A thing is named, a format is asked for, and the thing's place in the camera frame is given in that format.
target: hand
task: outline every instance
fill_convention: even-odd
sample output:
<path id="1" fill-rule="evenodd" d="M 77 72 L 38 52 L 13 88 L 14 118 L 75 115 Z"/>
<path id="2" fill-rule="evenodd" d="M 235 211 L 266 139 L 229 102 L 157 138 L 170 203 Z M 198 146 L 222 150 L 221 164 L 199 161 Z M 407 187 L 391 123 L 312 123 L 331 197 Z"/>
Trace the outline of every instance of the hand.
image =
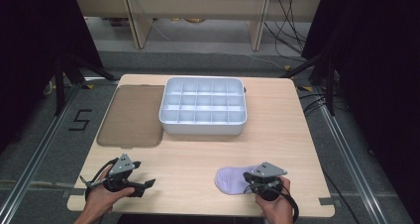
<path id="1" fill-rule="evenodd" d="M 98 179 L 104 178 L 111 167 L 112 166 L 108 166 L 105 168 Z M 133 187 L 127 187 L 118 192 L 108 191 L 104 185 L 98 185 L 92 188 L 87 197 L 84 209 L 74 224 L 90 224 L 97 222 L 102 215 L 112 211 L 112 206 L 115 202 L 120 198 L 133 194 L 134 191 Z"/>
<path id="2" fill-rule="evenodd" d="M 284 188 L 290 191 L 290 180 L 281 176 L 284 194 L 289 194 Z M 262 209 L 262 217 L 270 224 L 291 224 L 293 223 L 293 208 L 290 203 L 281 195 L 274 201 L 265 201 L 256 195 L 256 203 Z"/>

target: wooden table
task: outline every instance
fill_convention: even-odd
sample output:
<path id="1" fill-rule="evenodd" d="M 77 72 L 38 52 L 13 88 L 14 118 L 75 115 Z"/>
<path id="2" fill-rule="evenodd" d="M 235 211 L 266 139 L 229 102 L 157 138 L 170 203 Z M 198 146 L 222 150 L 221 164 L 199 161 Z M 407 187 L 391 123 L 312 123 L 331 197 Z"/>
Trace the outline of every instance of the wooden table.
<path id="1" fill-rule="evenodd" d="M 124 75 L 126 84 L 164 85 L 168 75 Z M 300 216 L 331 217 L 334 205 L 306 124 L 294 84 L 286 78 L 241 77 L 247 88 L 248 121 L 239 136 L 181 136 L 163 134 L 155 148 L 107 148 L 96 143 L 80 174 L 93 177 L 108 161 L 127 153 L 142 164 L 130 181 L 156 178 L 142 198 L 123 198 L 114 211 L 125 213 L 260 216 L 253 194 L 227 195 L 215 185 L 219 168 L 248 167 L 269 162 L 288 171 L 291 193 Z M 77 180 L 75 188 L 84 188 Z M 82 195 L 71 195 L 67 206 L 81 211 Z"/>

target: gray floor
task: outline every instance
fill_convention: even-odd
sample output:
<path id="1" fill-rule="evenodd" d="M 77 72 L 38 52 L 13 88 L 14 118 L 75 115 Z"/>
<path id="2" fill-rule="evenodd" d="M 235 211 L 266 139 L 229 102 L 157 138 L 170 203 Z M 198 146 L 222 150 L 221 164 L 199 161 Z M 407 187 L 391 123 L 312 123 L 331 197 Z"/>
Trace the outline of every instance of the gray floor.
<path id="1" fill-rule="evenodd" d="M 135 49 L 128 27 L 111 27 L 107 20 L 99 18 L 88 18 L 86 23 L 106 69 L 116 75 L 128 72 L 177 74 L 204 71 L 206 74 L 277 77 L 284 73 L 286 65 L 296 67 L 300 64 L 299 61 L 277 54 L 274 38 L 267 30 L 263 32 L 261 49 L 253 52 L 246 22 L 204 21 L 191 24 L 183 20 L 172 22 L 169 19 L 158 19 L 146 46 L 140 51 Z M 268 24 L 277 32 L 274 23 Z M 296 27 L 300 34 L 306 35 L 310 24 L 296 24 Z M 297 47 L 294 40 L 286 36 L 284 38 Z M 278 45 L 277 50 L 283 56 L 298 56 L 285 46 Z M 296 75 L 296 86 L 308 86 L 310 72 L 311 69 L 308 69 Z M 84 74 L 96 76 L 89 71 L 84 71 Z M 105 82 L 93 85 L 92 89 L 77 90 L 52 137 L 48 152 L 36 169 L 32 185 L 15 210 L 11 223 L 71 223 L 77 217 L 78 213 L 66 208 L 68 193 L 77 179 L 115 87 L 115 84 Z M 312 93 L 297 92 L 299 96 Z M 313 96 L 302 98 L 302 109 L 315 99 Z M 42 143 L 44 134 L 54 119 L 54 103 L 54 94 L 41 101 L 22 130 L 21 140 L 10 144 L 1 154 L 2 202 L 6 200 L 14 183 L 22 176 L 33 153 Z M 376 159 L 367 152 L 368 144 L 345 100 L 336 97 L 335 106 L 337 123 L 387 223 L 412 223 Z M 82 132 L 70 132 L 70 128 L 80 126 L 73 122 L 80 109 L 91 110 L 82 115 L 83 119 L 89 120 L 89 124 Z M 376 223 L 369 215 L 336 138 L 328 128 L 322 108 L 308 113 L 306 119 L 321 166 L 345 199 L 340 198 L 339 191 L 327 181 L 336 203 L 336 214 L 332 218 L 300 218 L 298 223 L 356 223 L 345 201 L 349 203 L 360 223 Z M 119 215 L 111 214 L 102 223 L 116 223 Z"/>

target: person's left hand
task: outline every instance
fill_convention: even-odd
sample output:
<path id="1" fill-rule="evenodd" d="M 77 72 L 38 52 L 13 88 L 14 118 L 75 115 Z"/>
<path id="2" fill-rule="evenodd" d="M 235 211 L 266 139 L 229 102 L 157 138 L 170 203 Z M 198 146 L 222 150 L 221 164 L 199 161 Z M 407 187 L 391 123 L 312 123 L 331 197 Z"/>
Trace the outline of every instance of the person's left hand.
<path id="1" fill-rule="evenodd" d="M 112 166 L 105 168 L 98 179 L 105 177 L 106 173 L 111 169 Z M 112 206 L 120 198 L 129 196 L 134 193 L 133 187 L 127 187 L 118 192 L 111 192 L 104 187 L 104 185 L 98 185 L 90 191 L 84 209 L 75 224 L 79 223 L 94 223 L 105 213 L 112 211 Z"/>

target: white plastic organizer tray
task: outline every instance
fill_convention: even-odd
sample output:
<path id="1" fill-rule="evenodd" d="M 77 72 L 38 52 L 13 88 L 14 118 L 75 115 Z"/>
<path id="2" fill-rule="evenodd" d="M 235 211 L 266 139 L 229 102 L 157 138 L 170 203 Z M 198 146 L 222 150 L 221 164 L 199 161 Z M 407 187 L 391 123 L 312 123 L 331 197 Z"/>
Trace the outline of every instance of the white plastic organizer tray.
<path id="1" fill-rule="evenodd" d="M 244 83 L 230 77 L 172 77 L 159 119 L 169 134 L 239 135 L 247 121 Z"/>

